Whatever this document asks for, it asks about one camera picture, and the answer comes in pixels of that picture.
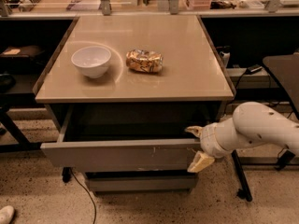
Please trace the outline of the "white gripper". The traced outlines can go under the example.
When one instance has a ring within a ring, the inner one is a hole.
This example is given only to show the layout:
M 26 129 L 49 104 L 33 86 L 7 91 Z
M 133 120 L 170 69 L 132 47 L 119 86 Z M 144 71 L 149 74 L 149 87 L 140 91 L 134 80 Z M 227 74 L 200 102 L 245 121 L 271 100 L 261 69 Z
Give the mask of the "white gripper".
M 191 133 L 197 138 L 200 137 L 201 149 L 204 151 L 196 152 L 192 163 L 187 169 L 189 173 L 199 173 L 211 165 L 215 159 L 220 159 L 234 151 L 233 149 L 226 150 L 217 141 L 216 126 L 217 123 L 212 123 L 204 128 L 201 126 L 189 126 L 185 129 L 186 133 Z

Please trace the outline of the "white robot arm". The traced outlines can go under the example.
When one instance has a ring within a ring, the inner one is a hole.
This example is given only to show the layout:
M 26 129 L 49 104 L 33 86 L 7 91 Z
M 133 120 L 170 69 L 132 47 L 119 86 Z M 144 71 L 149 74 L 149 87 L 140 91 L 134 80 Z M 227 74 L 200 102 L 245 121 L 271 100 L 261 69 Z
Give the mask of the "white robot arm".
M 233 115 L 222 122 L 185 129 L 200 140 L 197 151 L 188 167 L 189 173 L 199 173 L 216 159 L 231 154 L 236 149 L 274 144 L 299 155 L 299 127 L 274 109 L 257 103 L 239 105 Z

